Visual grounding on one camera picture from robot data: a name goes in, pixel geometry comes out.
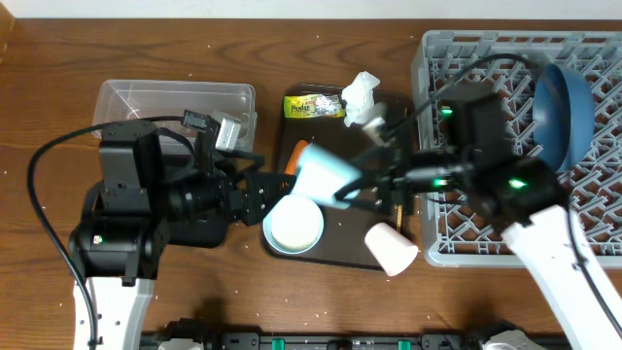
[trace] white cup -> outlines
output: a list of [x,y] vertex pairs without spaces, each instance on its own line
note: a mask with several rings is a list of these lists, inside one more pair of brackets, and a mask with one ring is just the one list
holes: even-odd
[[[296,167],[292,194],[304,195],[314,202],[337,209],[347,209],[350,203],[336,201],[334,193],[362,176],[360,170],[316,144],[302,150]],[[359,195],[350,192],[346,198]]]
[[417,257],[419,248],[385,223],[365,235],[365,245],[389,276],[402,273]]

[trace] clear plastic container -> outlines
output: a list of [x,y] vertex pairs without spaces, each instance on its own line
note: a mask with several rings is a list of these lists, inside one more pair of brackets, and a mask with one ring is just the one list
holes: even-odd
[[[235,149],[251,152],[255,140],[255,89],[247,84],[109,80],[99,91],[93,125],[158,116],[182,116],[184,110],[210,114],[225,112],[241,123]],[[196,131],[178,122],[158,122],[159,126],[185,135],[193,143]],[[93,132],[101,137],[98,131]],[[162,151],[186,153],[184,146],[160,137]]]

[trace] orange object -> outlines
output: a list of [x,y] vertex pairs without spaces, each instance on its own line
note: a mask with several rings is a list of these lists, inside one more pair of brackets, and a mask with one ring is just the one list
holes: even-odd
[[302,154],[302,150],[309,145],[308,142],[304,140],[300,140],[295,144],[294,151],[292,152],[292,156],[290,160],[288,160],[288,165],[285,167],[285,173],[288,175],[295,175],[295,169],[298,166],[298,159]]

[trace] crumpled tissue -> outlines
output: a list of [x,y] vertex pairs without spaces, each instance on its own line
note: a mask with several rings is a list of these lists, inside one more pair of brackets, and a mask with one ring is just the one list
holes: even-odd
[[352,123],[367,123],[374,116],[373,89],[380,84],[380,80],[367,72],[357,75],[354,82],[343,89],[341,98],[346,100],[346,117],[343,122],[350,127]]

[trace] white wall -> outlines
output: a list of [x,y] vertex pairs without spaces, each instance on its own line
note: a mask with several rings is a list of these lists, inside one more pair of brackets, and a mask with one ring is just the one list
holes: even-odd
[[0,0],[16,18],[622,19],[621,0]]

